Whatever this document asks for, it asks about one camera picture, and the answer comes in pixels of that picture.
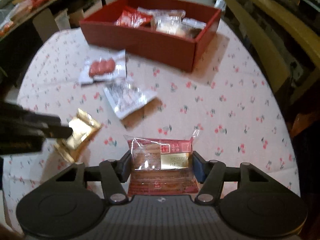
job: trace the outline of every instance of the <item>cardboard box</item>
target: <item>cardboard box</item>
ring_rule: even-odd
[[[74,24],[76,26],[79,26],[79,21],[83,20],[84,18],[89,17],[96,11],[100,10],[102,8],[102,1],[101,0],[93,0],[94,5],[92,5],[89,9],[87,9],[85,12],[83,12],[83,9],[80,8],[74,13],[69,14],[69,21],[71,24]]]
[[[186,17],[207,24],[195,39],[156,32],[148,27],[131,28],[115,25],[123,8],[183,9]],[[191,72],[214,37],[221,11],[210,6],[181,0],[116,0],[80,21],[89,44],[128,52]]]

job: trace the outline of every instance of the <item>white floral tablecloth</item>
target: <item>white floral tablecloth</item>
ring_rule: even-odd
[[[194,149],[206,160],[235,167],[250,162],[300,194],[294,152],[276,100],[256,63],[223,21],[191,74],[129,55],[128,75],[138,85],[156,90],[159,99],[122,122],[104,95],[103,83],[82,87],[77,83],[85,60],[109,58],[114,52],[89,46],[81,29],[54,34],[30,64],[18,103],[57,114],[63,123],[80,108],[103,123],[80,157],[87,166],[119,159],[128,150],[124,134],[184,139],[198,127],[202,131]],[[4,158],[4,204],[16,231],[21,231],[15,215],[18,201],[68,165],[53,151],[53,143],[47,140],[39,154]],[[98,183],[89,187],[102,196]],[[234,189],[236,183],[225,183],[222,194]]]

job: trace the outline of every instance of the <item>gold wrapped candy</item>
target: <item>gold wrapped candy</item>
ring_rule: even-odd
[[[76,117],[69,122],[69,127],[73,129],[72,135],[68,139],[58,139],[55,148],[64,160],[74,163],[89,144],[89,140],[101,128],[101,124],[78,108]]]

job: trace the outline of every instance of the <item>open red box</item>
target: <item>open red box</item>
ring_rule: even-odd
[[[115,25],[125,6],[146,9],[182,9],[186,17],[207,24],[195,39],[156,32],[148,27]],[[181,0],[116,0],[80,21],[89,44],[128,52],[191,72],[215,35],[221,11],[210,6]]]

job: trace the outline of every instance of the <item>orange package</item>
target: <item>orange package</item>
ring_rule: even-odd
[[[152,19],[153,17],[150,15],[140,13],[134,8],[125,6],[121,16],[116,21],[116,25],[138,28],[151,23]]]
[[[128,195],[178,195],[198,192],[190,140],[129,138],[133,166]]]

